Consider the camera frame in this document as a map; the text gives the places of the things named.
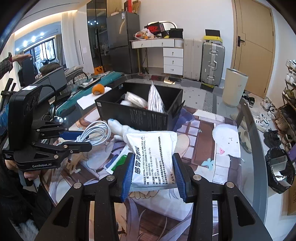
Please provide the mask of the person's left hand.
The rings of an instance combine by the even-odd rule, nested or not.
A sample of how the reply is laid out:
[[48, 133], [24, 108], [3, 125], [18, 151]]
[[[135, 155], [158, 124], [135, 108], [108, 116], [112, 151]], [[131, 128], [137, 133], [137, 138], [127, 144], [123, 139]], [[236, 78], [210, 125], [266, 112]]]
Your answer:
[[22, 171], [18, 168], [15, 161], [5, 160], [6, 167], [18, 173], [20, 182], [23, 186], [32, 186], [33, 181], [38, 178], [41, 171]]

